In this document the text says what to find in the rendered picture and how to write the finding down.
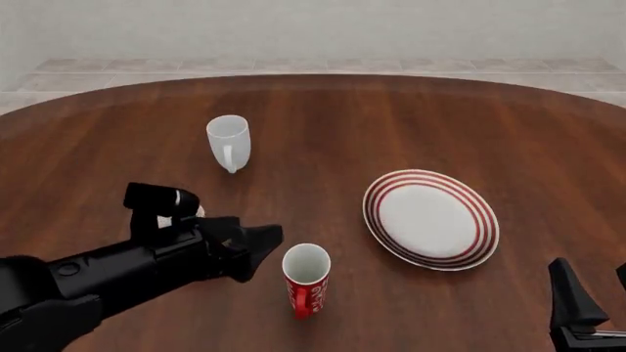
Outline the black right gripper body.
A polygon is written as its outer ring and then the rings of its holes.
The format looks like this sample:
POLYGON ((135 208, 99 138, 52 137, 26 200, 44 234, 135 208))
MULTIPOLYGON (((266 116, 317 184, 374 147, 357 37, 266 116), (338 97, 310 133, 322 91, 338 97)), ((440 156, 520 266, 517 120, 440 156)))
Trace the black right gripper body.
POLYGON ((626 352, 626 331, 550 323, 550 338, 556 352, 626 352))

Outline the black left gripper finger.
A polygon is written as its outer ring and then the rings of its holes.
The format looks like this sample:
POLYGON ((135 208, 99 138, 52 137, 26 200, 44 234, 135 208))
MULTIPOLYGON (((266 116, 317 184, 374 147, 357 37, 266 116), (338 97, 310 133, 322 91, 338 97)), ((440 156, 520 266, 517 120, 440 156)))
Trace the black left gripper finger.
POLYGON ((242 245, 252 259, 264 259, 284 241, 281 225, 241 228, 242 245))
POLYGON ((263 259, 248 252, 227 257, 212 257, 209 263, 208 278, 231 278, 240 284, 249 282, 263 259))

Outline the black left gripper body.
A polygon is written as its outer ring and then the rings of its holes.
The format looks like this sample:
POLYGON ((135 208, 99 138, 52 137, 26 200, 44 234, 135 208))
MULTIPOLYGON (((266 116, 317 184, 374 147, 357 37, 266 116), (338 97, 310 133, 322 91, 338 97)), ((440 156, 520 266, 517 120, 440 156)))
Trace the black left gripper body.
POLYGON ((198 218, 198 228, 214 257, 235 257, 247 251, 244 230, 237 216, 198 218))

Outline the red mug with white pattern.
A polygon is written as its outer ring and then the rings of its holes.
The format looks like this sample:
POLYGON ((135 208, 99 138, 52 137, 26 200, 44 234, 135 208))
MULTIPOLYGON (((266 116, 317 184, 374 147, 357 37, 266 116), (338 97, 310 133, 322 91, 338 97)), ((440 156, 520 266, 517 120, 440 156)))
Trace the red mug with white pattern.
POLYGON ((324 307, 331 269, 330 255, 314 243, 300 243, 284 255, 282 271, 298 319, 306 319, 324 307))

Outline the white plate with red rings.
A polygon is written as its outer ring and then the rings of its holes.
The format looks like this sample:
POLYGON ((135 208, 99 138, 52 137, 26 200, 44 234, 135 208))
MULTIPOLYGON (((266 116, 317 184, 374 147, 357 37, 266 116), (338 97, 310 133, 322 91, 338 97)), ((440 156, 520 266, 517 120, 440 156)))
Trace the white plate with red rings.
POLYGON ((373 237, 401 260, 427 269, 472 269, 496 251, 500 226, 488 202, 461 181, 422 169, 381 175, 363 195, 373 237))

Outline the tall white mug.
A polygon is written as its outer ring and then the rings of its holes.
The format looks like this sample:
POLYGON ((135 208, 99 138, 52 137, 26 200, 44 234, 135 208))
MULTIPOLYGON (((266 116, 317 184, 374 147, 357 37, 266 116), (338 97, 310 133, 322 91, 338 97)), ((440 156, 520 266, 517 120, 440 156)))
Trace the tall white mug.
POLYGON ((251 139, 246 119, 238 115, 217 116, 207 123, 205 131, 220 166, 234 174, 247 165, 251 139))

